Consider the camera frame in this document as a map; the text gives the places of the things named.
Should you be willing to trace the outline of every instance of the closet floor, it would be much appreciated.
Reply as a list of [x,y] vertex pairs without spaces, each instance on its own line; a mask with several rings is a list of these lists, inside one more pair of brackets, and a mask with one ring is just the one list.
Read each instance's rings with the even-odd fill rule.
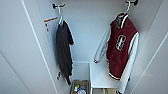
[[107,89],[107,93],[103,93],[103,89],[102,88],[94,88],[93,89],[93,93],[92,94],[116,94],[117,89],[115,88],[108,88]]

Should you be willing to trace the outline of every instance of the white door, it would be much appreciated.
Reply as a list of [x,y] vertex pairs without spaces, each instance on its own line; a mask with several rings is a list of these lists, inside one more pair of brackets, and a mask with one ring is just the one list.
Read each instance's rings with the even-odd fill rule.
[[1,94],[57,94],[23,0],[0,0],[0,53]]

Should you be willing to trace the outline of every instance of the jacket collar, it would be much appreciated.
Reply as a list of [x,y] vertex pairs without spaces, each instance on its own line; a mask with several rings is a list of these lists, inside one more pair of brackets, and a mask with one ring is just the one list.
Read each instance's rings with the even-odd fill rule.
[[115,19],[116,20],[116,27],[119,28],[119,29],[123,28],[124,22],[125,22],[127,17],[128,17],[128,14],[124,14],[124,13],[118,14],[116,19]]

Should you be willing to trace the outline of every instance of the letterman jacket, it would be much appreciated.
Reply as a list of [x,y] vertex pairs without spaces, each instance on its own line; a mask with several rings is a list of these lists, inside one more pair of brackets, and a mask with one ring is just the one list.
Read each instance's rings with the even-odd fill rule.
[[95,54],[98,63],[106,53],[109,75],[119,80],[118,90],[124,93],[135,60],[139,34],[127,14],[119,14],[110,24],[108,31]]

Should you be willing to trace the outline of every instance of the jacket patch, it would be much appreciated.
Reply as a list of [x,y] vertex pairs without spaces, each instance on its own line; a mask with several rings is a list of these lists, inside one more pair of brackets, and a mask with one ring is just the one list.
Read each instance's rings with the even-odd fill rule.
[[116,44],[116,48],[118,50],[120,50],[120,51],[122,50],[125,40],[126,40],[126,36],[124,36],[124,35],[120,35],[118,37],[117,44]]

